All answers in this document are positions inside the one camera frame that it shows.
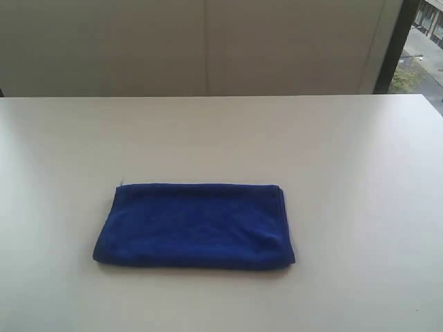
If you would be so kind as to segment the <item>blue microfibre cloth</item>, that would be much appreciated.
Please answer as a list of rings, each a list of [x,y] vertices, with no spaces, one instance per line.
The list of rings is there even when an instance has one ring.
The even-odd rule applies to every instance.
[[[93,249],[100,264],[280,270],[295,262],[277,185],[140,183],[117,187]]]

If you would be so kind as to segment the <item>black window frame post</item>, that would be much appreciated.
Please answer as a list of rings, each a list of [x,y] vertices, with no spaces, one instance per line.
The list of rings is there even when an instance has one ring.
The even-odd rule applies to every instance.
[[[405,0],[401,3],[396,24],[373,89],[373,93],[376,95],[387,94],[389,90],[418,6],[419,0]]]

